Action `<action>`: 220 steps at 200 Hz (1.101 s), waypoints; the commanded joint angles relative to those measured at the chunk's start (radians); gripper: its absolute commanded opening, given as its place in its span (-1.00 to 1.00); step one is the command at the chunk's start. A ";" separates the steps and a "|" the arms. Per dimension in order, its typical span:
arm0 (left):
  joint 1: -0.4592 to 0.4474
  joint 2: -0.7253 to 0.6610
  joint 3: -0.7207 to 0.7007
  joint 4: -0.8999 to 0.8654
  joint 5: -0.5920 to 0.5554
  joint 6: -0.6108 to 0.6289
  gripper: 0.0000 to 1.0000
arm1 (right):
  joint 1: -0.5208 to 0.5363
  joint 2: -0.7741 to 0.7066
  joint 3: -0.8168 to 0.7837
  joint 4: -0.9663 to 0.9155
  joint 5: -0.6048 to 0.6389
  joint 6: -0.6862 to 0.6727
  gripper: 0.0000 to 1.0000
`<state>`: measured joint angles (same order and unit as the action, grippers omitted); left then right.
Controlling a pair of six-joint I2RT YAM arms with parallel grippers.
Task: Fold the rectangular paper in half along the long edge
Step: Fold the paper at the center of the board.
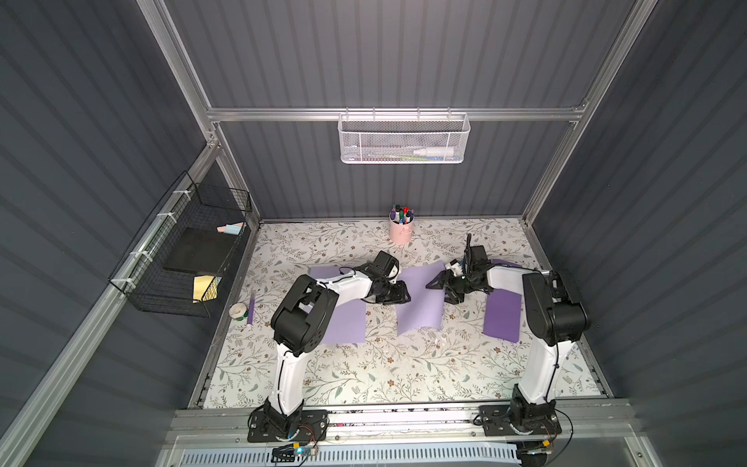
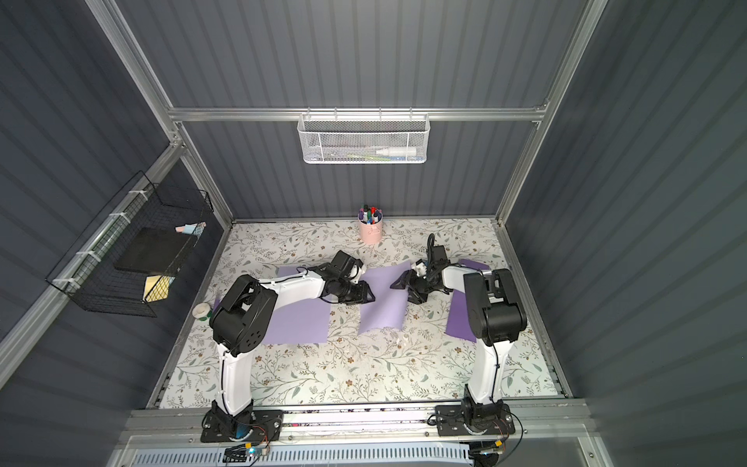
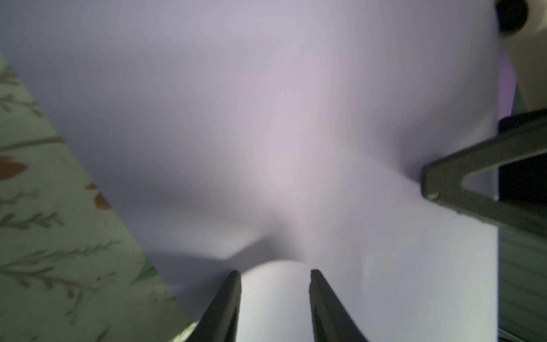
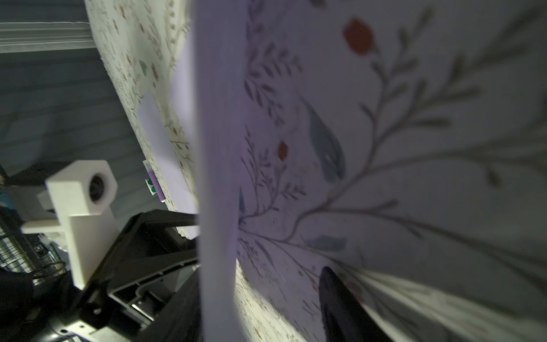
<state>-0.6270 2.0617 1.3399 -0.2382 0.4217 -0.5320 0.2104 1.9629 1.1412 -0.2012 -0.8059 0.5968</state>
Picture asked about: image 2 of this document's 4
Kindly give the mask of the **dark purple paper sheet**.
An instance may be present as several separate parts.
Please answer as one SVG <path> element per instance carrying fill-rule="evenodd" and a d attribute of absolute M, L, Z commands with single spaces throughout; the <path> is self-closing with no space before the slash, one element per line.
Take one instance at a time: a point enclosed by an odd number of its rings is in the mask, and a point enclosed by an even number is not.
<path fill-rule="evenodd" d="M 469 270 L 487 270 L 488 265 L 469 259 L 459 260 L 458 266 L 465 267 Z M 451 293 L 451 308 L 447 318 L 447 327 L 445 334 L 451 338 L 457 338 L 469 342 L 476 342 L 477 339 L 472 332 L 469 323 L 469 313 L 466 296 L 463 292 L 453 290 Z"/>

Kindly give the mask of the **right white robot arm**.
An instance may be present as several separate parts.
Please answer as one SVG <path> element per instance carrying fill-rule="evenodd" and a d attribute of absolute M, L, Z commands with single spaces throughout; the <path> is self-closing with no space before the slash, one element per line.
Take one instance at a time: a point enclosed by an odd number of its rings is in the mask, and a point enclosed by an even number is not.
<path fill-rule="evenodd" d="M 514 434 L 515 418 L 504 402 L 501 381 L 508 354 L 528 323 L 513 274 L 507 269 L 477 269 L 453 263 L 447 249 L 429 235 L 426 258 L 401 274 L 390 288 L 405 290 L 408 302 L 422 305 L 436 292 L 465 296 L 470 331 L 476 339 L 472 375 L 465 384 L 459 411 L 435 408 L 435 424 L 442 436 Z"/>

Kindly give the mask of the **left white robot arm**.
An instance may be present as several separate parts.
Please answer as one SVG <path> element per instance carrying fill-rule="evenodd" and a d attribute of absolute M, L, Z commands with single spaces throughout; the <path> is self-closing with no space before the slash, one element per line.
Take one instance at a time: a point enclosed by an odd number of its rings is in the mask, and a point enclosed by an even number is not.
<path fill-rule="evenodd" d="M 252 413 L 250 355 L 262 344 L 277 309 L 329 297 L 342 305 L 373 303 L 375 295 L 362 279 L 366 270 L 362 260 L 338 251 L 332 261 L 289 276 L 239 276 L 209 319 L 220 363 L 212 412 L 242 423 Z"/>

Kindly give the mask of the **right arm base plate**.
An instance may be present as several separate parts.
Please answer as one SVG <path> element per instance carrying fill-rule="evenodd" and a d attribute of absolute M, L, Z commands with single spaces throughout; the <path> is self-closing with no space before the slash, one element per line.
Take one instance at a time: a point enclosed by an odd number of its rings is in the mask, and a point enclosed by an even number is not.
<path fill-rule="evenodd" d="M 427 423 L 441 437 L 492 436 L 505 439 L 516 433 L 515 419 L 505 403 L 439 405 Z"/>

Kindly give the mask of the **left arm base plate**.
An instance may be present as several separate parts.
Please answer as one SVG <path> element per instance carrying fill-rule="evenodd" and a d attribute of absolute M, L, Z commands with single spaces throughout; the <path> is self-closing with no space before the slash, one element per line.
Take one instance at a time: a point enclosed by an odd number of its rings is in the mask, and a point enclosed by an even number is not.
<path fill-rule="evenodd" d="M 200 441 L 205 444 L 274 442 L 279 439 L 283 419 L 282 411 L 244 411 L 238 416 L 229 416 L 215 407 L 202 419 Z"/>

